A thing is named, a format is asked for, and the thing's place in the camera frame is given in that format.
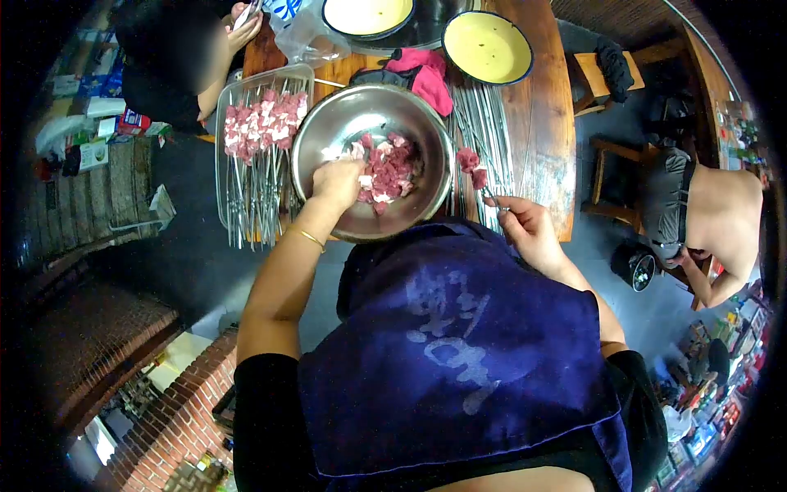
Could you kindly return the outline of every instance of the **person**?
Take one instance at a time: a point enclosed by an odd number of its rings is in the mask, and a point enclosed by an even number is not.
[[[245,7],[234,4],[222,20],[195,0],[123,2],[112,22],[125,55],[127,107],[178,131],[204,135],[202,122],[216,109],[233,58],[262,25],[257,14],[232,30]]]
[[[662,150],[643,190],[642,225],[666,268],[683,267],[694,294],[712,308],[748,282],[759,254],[763,188],[751,172],[711,169],[683,150]],[[714,255],[713,283],[696,261]]]
[[[712,339],[689,361],[692,383],[699,385],[703,380],[719,386],[727,384],[730,377],[730,350],[720,338]]]
[[[363,169],[316,170],[254,280],[235,370],[238,489],[644,489],[667,452],[645,363],[529,200],[497,197],[514,248],[450,217],[356,245],[342,323],[301,354],[317,261]]]

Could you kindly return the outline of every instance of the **black sleeve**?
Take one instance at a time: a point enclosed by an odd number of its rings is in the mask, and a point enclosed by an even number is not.
[[[178,91],[156,77],[132,67],[124,68],[123,97],[129,109],[153,121],[164,121],[184,133],[205,134],[197,120],[197,96]]]
[[[626,426],[634,474],[632,490],[644,490],[667,456],[667,424],[642,355],[624,350],[612,354],[607,362],[618,369],[613,379]]]
[[[324,490],[297,389],[292,357],[266,353],[235,369],[233,422],[238,490]]]

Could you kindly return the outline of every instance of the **wooden stool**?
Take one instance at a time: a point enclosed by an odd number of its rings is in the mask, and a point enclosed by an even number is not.
[[[623,51],[623,56],[629,62],[629,71],[631,78],[634,79],[634,84],[629,87],[629,91],[635,91],[645,86],[645,81],[642,80],[642,74],[639,73],[637,64],[631,57],[631,53]],[[596,64],[595,53],[576,53],[574,59],[579,65],[579,74],[582,78],[582,85],[585,87],[585,95],[579,101],[574,103],[574,116],[580,117],[583,114],[595,113],[596,111],[604,111],[615,104],[611,98],[607,98],[604,104],[595,105],[591,108],[588,106],[596,101],[596,98],[602,96],[609,96],[609,87],[604,82],[604,74],[601,73],[601,68]]]
[[[652,159],[659,153],[659,149],[648,144],[642,151],[634,150],[601,139],[590,139],[590,145],[598,149],[598,155],[596,156],[596,176],[593,180],[593,194],[590,196],[590,202],[582,204],[582,211],[584,213],[592,213],[620,220],[626,224],[630,224],[637,234],[645,235],[639,203],[637,203],[633,209],[618,205],[599,204],[601,199],[601,183],[604,180],[604,164],[606,163],[607,152],[612,152],[629,161],[648,166]]]

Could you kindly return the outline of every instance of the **brick wall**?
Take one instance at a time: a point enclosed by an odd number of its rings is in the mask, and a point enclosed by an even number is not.
[[[210,412],[232,386],[236,338],[226,331],[151,405],[96,476],[98,490],[158,491],[181,461],[196,463],[205,451],[232,468]]]
[[[54,423],[64,426],[91,390],[177,317],[169,306],[90,276],[64,289],[25,335]]]

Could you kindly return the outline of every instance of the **meat chunk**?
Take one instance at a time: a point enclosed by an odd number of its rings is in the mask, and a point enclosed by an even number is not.
[[[388,134],[388,139],[375,147],[371,134],[366,133],[352,143],[351,153],[369,149],[366,169],[358,178],[361,189],[357,200],[371,204],[377,216],[382,215],[391,202],[407,196],[415,188],[412,182],[416,168],[412,160],[413,145],[393,132]]]
[[[407,139],[398,133],[390,132],[388,139],[393,143],[394,147],[402,147],[408,143]]]
[[[364,133],[363,135],[361,135],[360,142],[364,144],[364,147],[366,147],[367,149],[375,148],[375,141],[371,137],[371,133]]]
[[[394,149],[394,146],[388,142],[382,142],[377,146],[377,149],[382,151],[382,155],[390,155],[391,151]]]
[[[385,203],[385,202],[377,202],[374,205],[372,205],[371,207],[375,210],[375,213],[378,216],[381,216],[382,214],[384,214],[386,212],[386,210],[388,210],[388,204]]]
[[[358,201],[363,203],[375,203],[375,199],[371,197],[371,190],[359,191]]]
[[[349,156],[353,159],[363,160],[365,154],[366,150],[364,150],[364,146],[360,143],[360,140],[353,142],[353,148],[350,149]]]
[[[463,147],[457,152],[456,159],[459,161],[462,172],[471,173],[478,167],[478,154],[473,152],[470,147]]]
[[[473,181],[473,189],[481,190],[483,187],[486,186],[486,169],[478,168],[474,170],[470,174],[470,178]]]

